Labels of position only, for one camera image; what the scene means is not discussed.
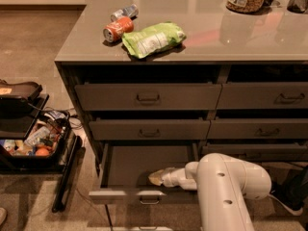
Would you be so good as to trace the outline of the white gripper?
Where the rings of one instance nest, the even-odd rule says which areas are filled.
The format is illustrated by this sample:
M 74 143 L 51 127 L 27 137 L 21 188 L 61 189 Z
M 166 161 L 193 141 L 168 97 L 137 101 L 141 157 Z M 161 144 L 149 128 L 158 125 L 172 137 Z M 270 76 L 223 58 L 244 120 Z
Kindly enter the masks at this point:
M 196 182 L 193 178 L 193 174 L 184 167 L 160 169 L 150 173 L 148 180 L 151 184 L 156 186 L 161 186 L 163 184 L 167 188 L 181 187 L 185 191 L 196 190 Z

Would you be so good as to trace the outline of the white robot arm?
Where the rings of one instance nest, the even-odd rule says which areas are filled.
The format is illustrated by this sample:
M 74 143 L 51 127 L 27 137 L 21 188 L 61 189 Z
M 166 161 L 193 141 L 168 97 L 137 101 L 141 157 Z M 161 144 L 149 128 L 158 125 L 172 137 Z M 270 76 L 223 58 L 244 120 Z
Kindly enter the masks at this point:
M 182 168 L 160 169 L 148 179 L 157 186 L 196 190 L 202 231 L 255 231 L 245 202 L 267 197 L 271 188 L 261 166 L 220 153 Z

